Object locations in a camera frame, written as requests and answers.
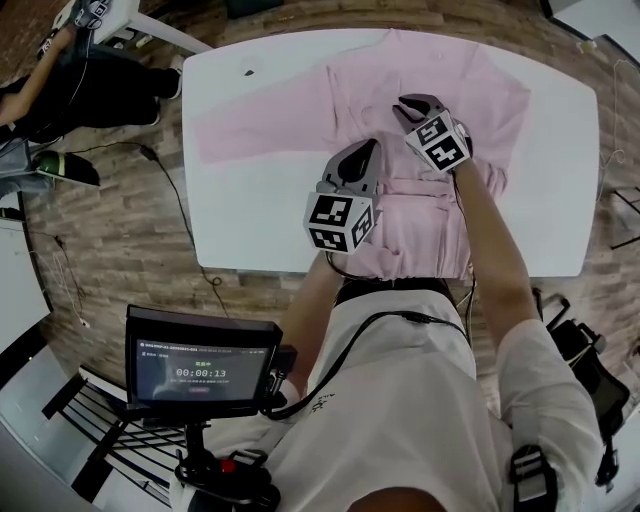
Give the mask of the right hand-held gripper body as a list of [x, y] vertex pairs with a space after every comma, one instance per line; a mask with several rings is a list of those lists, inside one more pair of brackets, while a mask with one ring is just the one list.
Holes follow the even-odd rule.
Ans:
[[437, 173], [452, 171], [473, 156], [473, 145], [466, 126], [440, 105], [405, 136], [405, 142], [416, 156]]

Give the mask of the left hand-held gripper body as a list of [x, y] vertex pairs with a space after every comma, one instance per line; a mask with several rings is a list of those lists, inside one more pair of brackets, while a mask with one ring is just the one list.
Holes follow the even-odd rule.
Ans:
[[303, 226], [311, 245], [322, 251], [354, 254], [370, 242], [379, 211], [379, 187], [355, 192], [320, 181], [308, 196]]

